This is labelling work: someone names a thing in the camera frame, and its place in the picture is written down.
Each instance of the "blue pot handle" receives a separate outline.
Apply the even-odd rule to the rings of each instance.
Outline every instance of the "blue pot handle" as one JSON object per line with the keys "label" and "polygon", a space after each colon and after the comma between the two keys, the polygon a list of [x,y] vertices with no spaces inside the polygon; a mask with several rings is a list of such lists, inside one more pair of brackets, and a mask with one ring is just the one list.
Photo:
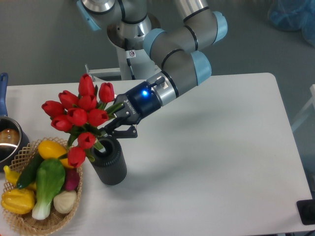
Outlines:
{"label": "blue pot handle", "polygon": [[0,117],[7,117],[8,111],[5,105],[6,87],[8,86],[9,76],[7,73],[0,75]]}

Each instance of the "wicker basket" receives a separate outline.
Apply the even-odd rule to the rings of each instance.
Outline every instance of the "wicker basket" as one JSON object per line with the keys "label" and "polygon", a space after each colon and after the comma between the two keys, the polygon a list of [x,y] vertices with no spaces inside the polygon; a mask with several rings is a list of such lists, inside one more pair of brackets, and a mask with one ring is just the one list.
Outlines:
{"label": "wicker basket", "polygon": [[[38,144],[44,140],[52,140],[56,143],[63,145],[64,147],[67,144],[66,140],[59,138],[44,138],[42,140],[34,141],[28,144],[26,147],[24,147],[14,157],[14,160],[12,160],[12,164],[10,165],[11,170],[21,172],[27,165],[27,163],[34,157],[34,154],[37,152]],[[81,198],[83,180],[82,167],[77,168],[77,172],[79,173],[80,176],[79,186],[76,189],[77,200],[74,204],[73,209],[68,214],[61,214],[57,212],[54,207],[52,207],[50,215],[46,219],[35,220],[34,218],[32,218],[32,212],[24,215],[18,215],[4,209],[3,215],[5,220],[10,225],[10,228],[13,231],[19,233],[20,235],[46,236],[64,227],[71,220],[74,213],[76,212]],[[13,188],[15,188],[15,186],[6,181],[4,183],[3,191],[5,192]]]}

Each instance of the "light blue joint cap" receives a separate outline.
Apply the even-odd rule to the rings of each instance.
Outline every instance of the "light blue joint cap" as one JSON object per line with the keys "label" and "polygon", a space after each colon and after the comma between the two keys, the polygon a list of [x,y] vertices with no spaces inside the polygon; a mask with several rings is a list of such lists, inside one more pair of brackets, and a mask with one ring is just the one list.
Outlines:
{"label": "light blue joint cap", "polygon": [[217,18],[217,22],[218,22],[218,33],[217,33],[217,37],[215,40],[215,43],[218,42],[219,40],[223,39],[226,36],[227,33],[227,22],[224,16],[222,16],[222,13],[218,12],[218,11],[214,11],[213,14],[216,16]]}
{"label": "light blue joint cap", "polygon": [[191,53],[195,65],[198,86],[207,80],[212,74],[212,68],[208,58],[200,51]]}
{"label": "light blue joint cap", "polygon": [[165,32],[162,29],[153,29],[151,30],[144,38],[143,40],[143,49],[146,51],[146,53],[150,56],[152,44],[154,43],[154,40],[158,37],[160,33]]}
{"label": "light blue joint cap", "polygon": [[84,20],[88,23],[90,29],[92,31],[100,30],[101,28],[94,22],[94,20],[90,17],[84,6],[82,5],[81,1],[77,1],[77,7],[79,11],[81,12]]}

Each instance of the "cooking pot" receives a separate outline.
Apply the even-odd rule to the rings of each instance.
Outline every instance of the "cooking pot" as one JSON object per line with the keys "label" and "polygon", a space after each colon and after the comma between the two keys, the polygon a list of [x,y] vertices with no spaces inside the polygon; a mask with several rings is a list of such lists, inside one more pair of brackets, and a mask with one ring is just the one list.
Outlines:
{"label": "cooking pot", "polygon": [[8,117],[5,96],[9,76],[0,75],[0,172],[3,167],[11,165],[14,156],[29,143],[18,122]]}

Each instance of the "yellow squash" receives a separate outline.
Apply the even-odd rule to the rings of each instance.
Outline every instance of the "yellow squash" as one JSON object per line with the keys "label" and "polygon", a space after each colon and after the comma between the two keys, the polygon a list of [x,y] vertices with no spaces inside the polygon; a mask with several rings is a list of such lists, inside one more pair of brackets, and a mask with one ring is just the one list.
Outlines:
{"label": "yellow squash", "polygon": [[14,188],[2,194],[1,206],[15,214],[29,213],[34,205],[34,192],[29,189]]}
{"label": "yellow squash", "polygon": [[[58,158],[68,151],[61,145],[54,141],[45,140],[38,145],[38,152],[42,158],[49,159],[49,158]],[[73,166],[68,164],[68,158],[61,159],[61,163],[64,167],[73,169]]]}
{"label": "yellow squash", "polygon": [[[5,178],[8,180],[9,183],[12,183],[14,186],[16,186],[16,182],[18,181],[21,173],[18,173],[16,171],[12,171],[10,167],[4,166],[3,168],[5,173]],[[36,191],[36,183],[33,182],[29,186],[26,187],[27,189]]]}

